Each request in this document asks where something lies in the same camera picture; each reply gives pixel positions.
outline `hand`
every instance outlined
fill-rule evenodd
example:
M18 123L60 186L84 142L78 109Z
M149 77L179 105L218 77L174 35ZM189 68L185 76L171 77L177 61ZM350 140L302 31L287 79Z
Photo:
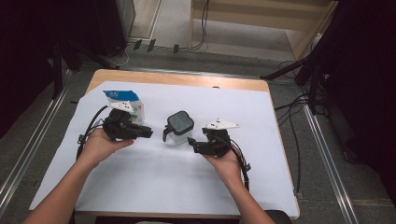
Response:
M221 180L226 186L230 184L242 184L241 167L238 159L231 150L221 158L203 155L213 165Z
M105 160L117 150L128 147L133 143L134 140L132 139L111 141L103 129L97 128L85 143L78 161L81 161L93 169L99 162Z

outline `metal strip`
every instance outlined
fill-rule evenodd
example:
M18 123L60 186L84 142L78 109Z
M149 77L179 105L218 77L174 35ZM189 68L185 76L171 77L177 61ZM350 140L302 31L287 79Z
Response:
M27 167L29 166L30 162L32 161L33 156L35 155L38 147L41 144L41 141L44 135L47 132L50 124L52 123L53 118L55 117L56 113L59 110L59 107L66 96L68 87L70 86L70 82L72 80L73 74L70 70L67 70L65 73L65 86L64 89L61 91L59 96L52 100L49 104L49 107L46 110L43 118L38 123L37 127L35 128L32 137L29 139L29 142L25 146L23 152L21 153L20 157L18 158L17 162L15 163L14 168L12 169L11 173L8 175L7 180L5 181L4 185L0 189L0 217L6 211L6 208L11 201L11 198L17 189L18 185L25 174Z
M327 146L325 137L323 136L323 133L318 124L317 117L311 113L308 105L304 107L304 112L308 119L309 125L311 126L311 130L314 134L315 140L317 141L320 156L323 159L327 175L329 176L330 182L332 183L332 189L334 190L335 197L337 198L338 204L341 208L341 212L343 213L344 220L347 224L358 224L359 221L355 214L353 204L349 198L347 189L344 186L341 176L338 174L337 168L332 159L332 153Z

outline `forearm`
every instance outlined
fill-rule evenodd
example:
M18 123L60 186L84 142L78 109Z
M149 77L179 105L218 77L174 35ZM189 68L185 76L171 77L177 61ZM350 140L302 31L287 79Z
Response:
M76 162L23 223L67 223L91 170Z
M236 180L224 183L233 196L244 223L275 223L259 206L241 181Z

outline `gray carpet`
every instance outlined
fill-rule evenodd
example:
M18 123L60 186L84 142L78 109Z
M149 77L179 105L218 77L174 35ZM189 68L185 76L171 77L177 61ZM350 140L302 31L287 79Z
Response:
M146 53L145 48L131 52L131 60L121 67L122 70L134 68L155 68L181 71L220 73L226 77L258 78L258 75L269 74L277 69L278 62L224 56L211 53L180 52L173 54L170 49L155 49ZM28 207L35 196L41 180L46 172L57 147L63 140L69 120L73 117L78 101L84 95L92 78L92 74L100 67L90 60L83 59L83 67L74 72L70 90L49 126L37 153L35 154L26 174L0 223L21 223L29 214ZM269 82L275 107L292 102L298 95L298 89L290 79L281 77ZM3 182L21 151L26 145L40 117L50 102L51 86L37 97L34 104L20 117L8 134L0 140L2 169L0 178ZM363 164L349 164L344 158L332 125L324 116L318 116L322 131L331 146L337 168L345 181L347 190L355 204L360 223L394 223L396 212L384 191L378 176ZM301 193L299 200L301 216L293 223L345 223L337 199L318 153L318 147L303 110L293 115L292 121L301 148ZM287 154L293 183L297 181L297 156L294 137L290 123L286 121L280 127L285 151ZM94 217L78 217L78 223L93 223Z

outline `person's left hand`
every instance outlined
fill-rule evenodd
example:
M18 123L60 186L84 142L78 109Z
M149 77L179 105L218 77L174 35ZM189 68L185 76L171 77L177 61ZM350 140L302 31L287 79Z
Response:
M132 139L111 141L102 128L97 128L90 137L88 137L78 161L83 161L85 165L93 169L99 162L105 160L115 151L123 147L128 147L133 143L134 140Z

